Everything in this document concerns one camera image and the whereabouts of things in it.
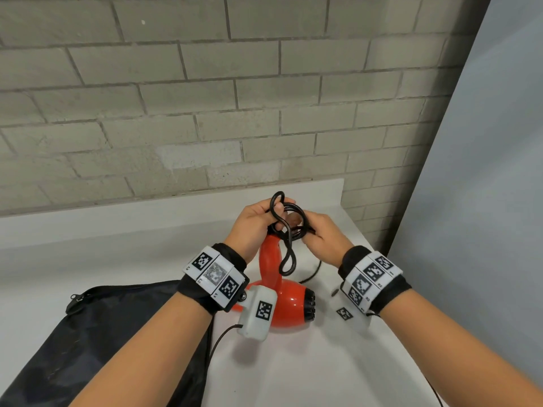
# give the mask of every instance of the bag zipper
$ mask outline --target bag zipper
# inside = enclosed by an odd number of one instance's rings
[[[66,307],[66,315],[71,316],[83,310],[85,304],[95,298],[106,297],[112,293],[118,291],[133,291],[146,287],[152,287],[156,285],[178,283],[179,280],[159,281],[157,283],[150,284],[132,284],[132,285],[100,285],[98,287],[92,287],[82,294],[72,294],[72,299]]]

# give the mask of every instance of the white countertop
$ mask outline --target white countertop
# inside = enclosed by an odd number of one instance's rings
[[[0,393],[64,317],[71,294],[179,278],[180,266],[223,239],[244,205],[278,189],[369,246],[340,206],[342,187],[336,179],[0,218]],[[301,242],[294,250],[290,278],[301,280],[318,261]],[[257,260],[246,274],[260,278]],[[435,407],[424,376],[382,320],[374,317],[361,337],[325,315],[340,280],[323,265],[307,284],[316,292],[316,319],[305,328],[272,330],[262,343],[229,332],[211,362],[203,405]],[[219,313],[214,339],[238,317]]]

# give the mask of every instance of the concrete block wall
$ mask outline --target concrete block wall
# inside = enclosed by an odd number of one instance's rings
[[[344,177],[386,248],[489,0],[0,0],[0,215]]]

